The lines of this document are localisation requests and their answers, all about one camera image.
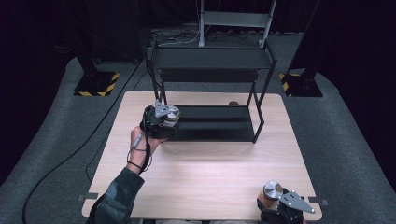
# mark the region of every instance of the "metal rack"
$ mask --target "metal rack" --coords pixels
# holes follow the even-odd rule
[[[267,40],[263,48],[164,48],[154,45],[148,51],[148,70],[156,99],[167,105],[166,82],[251,83],[244,105],[177,105],[182,116],[173,141],[253,142],[262,130],[264,119],[261,105],[277,58]],[[259,93],[256,82],[259,72],[268,75]],[[155,74],[161,80],[158,92]],[[253,98],[260,117],[260,125],[253,130],[249,105]]]
[[[275,5],[276,0],[272,0],[270,10],[267,14],[206,11],[205,0],[201,0],[200,38],[198,46],[203,47],[205,45],[205,25],[222,25],[264,28],[262,40],[259,40],[259,46],[262,48],[264,46],[264,40],[270,31]]]

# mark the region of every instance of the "tripod base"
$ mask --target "tripod base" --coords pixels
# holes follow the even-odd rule
[[[97,72],[94,77],[84,76],[75,88],[78,96],[108,96],[113,91],[120,74]]]
[[[318,84],[315,80],[303,80],[298,74],[280,74],[283,90],[287,96],[300,97],[322,97]]]

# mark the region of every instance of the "gray carpet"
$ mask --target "gray carpet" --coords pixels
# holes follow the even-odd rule
[[[285,96],[278,74],[287,71],[301,37],[269,36],[278,64],[268,92],[283,97],[316,194],[331,204],[323,207],[323,218],[318,223],[394,223],[395,192],[332,83],[318,74],[316,81],[324,94],[322,98]],[[206,45],[256,46],[258,38],[218,38]],[[37,181],[75,152],[35,190],[26,218],[28,223],[85,222],[81,214],[83,203],[77,198],[90,187],[122,94],[133,88],[152,90],[145,62],[137,69],[131,63],[102,63],[98,69],[120,73],[115,90],[107,97],[78,97],[73,92],[83,76],[82,69],[77,60],[67,66],[45,122],[0,188],[0,223],[21,223],[23,204]],[[169,91],[245,91],[236,84],[167,87]]]

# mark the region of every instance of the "tabletop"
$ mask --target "tabletop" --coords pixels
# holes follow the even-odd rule
[[[169,91],[169,105],[227,105],[244,103],[247,93]],[[152,91],[127,91],[90,188],[102,195],[126,164],[130,131],[142,119],[146,106],[154,105]],[[249,108],[253,126],[259,124],[257,109]],[[141,176],[145,184],[136,196],[131,217],[182,220],[260,220],[256,198],[270,180],[295,190],[316,213],[304,212],[306,220],[322,213],[304,159],[297,144],[282,98],[265,94],[265,120],[256,144],[251,142],[162,143],[152,164]],[[87,217],[95,200],[87,199]]]

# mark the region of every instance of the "yellow and black hazard tape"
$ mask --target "yellow and black hazard tape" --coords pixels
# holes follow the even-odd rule
[[[114,90],[116,86],[117,79],[120,74],[114,74],[111,78],[110,82],[101,88],[101,90],[92,90],[92,91],[75,91],[75,95],[79,96],[108,96]]]
[[[294,77],[300,77],[301,75],[299,74],[289,74],[290,76],[294,76]],[[286,93],[287,96],[292,96],[291,91],[290,91],[290,84],[288,83],[287,79],[286,79],[286,75],[285,74],[279,74],[280,77],[280,81],[282,82],[282,86],[283,86],[283,91]]]

